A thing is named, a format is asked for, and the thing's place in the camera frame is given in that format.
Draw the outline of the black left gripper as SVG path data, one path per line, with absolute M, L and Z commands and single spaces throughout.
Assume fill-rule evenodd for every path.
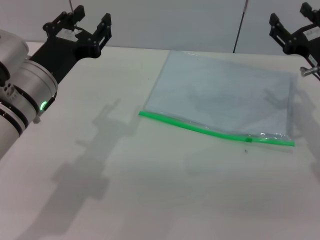
M 45 23 L 43 30 L 47 34 L 57 34 L 62 29 L 74 31 L 84 17 L 84 6 L 78 5 L 73 12 L 63 11 L 55 20 Z M 59 84 L 78 61 L 100 57 L 101 50 L 112 37 L 111 25 L 111 15 L 106 13 L 93 34 L 82 29 L 77 41 L 49 37 L 30 60 L 44 67 Z

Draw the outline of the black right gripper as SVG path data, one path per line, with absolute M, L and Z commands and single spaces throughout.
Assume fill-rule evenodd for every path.
M 278 16 L 272 13 L 269 18 L 271 26 L 269 36 L 283 48 L 286 55 L 299 55 L 309 63 L 310 68 L 300 68 L 302 77 L 313 75 L 320 80 L 320 37 L 310 39 L 306 36 L 309 30 L 315 29 L 315 25 L 320 24 L 320 10 L 313 9 L 307 2 L 304 2 L 301 5 L 300 13 L 313 24 L 301 27 L 294 33 L 289 33 Z

